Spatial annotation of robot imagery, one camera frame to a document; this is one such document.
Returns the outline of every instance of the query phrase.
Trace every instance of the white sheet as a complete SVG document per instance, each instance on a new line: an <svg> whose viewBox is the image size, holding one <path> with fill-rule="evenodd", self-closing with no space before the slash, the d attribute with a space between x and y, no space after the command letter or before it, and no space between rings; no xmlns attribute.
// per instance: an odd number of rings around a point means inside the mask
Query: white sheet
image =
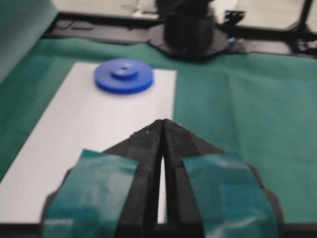
<svg viewBox="0 0 317 238"><path fill-rule="evenodd" d="M155 69L135 95L95 85L97 64L76 63L0 183L0 223L38 223L47 195L86 148L103 151L156 119L172 119L176 71Z"/></svg>

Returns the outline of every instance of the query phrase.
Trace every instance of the blue plastic disc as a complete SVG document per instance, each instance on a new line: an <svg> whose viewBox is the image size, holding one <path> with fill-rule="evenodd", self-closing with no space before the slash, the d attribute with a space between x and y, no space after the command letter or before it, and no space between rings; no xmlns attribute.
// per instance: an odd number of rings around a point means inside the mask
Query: blue plastic disc
<svg viewBox="0 0 317 238"><path fill-rule="evenodd" d="M153 84L153 68L134 59L114 59L96 68L95 81L98 87L111 93L138 93Z"/></svg>

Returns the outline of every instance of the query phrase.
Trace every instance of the green fabric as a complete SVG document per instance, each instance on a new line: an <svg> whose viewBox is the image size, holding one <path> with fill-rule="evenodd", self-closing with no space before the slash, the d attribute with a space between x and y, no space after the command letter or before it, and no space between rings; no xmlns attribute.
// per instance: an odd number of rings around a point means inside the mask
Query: green fabric
<svg viewBox="0 0 317 238"><path fill-rule="evenodd" d="M0 83L57 15L50 0L0 1Z"/></svg>
<svg viewBox="0 0 317 238"><path fill-rule="evenodd" d="M43 238L114 237L137 165L84 150L49 209Z"/></svg>
<svg viewBox="0 0 317 238"><path fill-rule="evenodd" d="M0 178L76 61L135 58L178 70L174 120L255 166L286 222L317 222L317 60L172 60L148 45L40 40L0 85Z"/></svg>
<svg viewBox="0 0 317 238"><path fill-rule="evenodd" d="M236 153L183 158L206 238L278 238L275 213Z"/></svg>

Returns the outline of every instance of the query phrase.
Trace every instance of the black frame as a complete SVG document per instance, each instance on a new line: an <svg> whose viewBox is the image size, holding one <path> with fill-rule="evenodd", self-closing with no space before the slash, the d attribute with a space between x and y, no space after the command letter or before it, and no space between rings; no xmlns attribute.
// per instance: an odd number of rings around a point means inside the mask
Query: black frame
<svg viewBox="0 0 317 238"><path fill-rule="evenodd" d="M303 49L306 42L317 41L317 34L310 32L306 22L313 0L305 0L299 20L287 29L261 28L217 24L229 38L244 39L245 53L264 53L287 56L317 58L317 49ZM60 20L69 21L67 28L56 25ZM91 29L80 29L74 24L84 22L91 24ZM152 27L162 25L163 19L140 19L133 17L116 17L97 14L79 14L60 12L43 35L43 38L79 37L94 41L137 44L149 43L149 31ZM241 53L228 50L230 53Z"/></svg>

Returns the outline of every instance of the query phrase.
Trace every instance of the black mount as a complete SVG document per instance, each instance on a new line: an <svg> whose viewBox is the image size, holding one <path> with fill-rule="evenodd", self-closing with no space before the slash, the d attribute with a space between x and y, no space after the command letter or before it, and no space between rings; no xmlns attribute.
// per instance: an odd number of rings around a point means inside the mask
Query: black mount
<svg viewBox="0 0 317 238"><path fill-rule="evenodd" d="M167 55L206 58L227 49L227 35L216 26L209 0L157 1L164 24L149 30L149 42Z"/></svg>

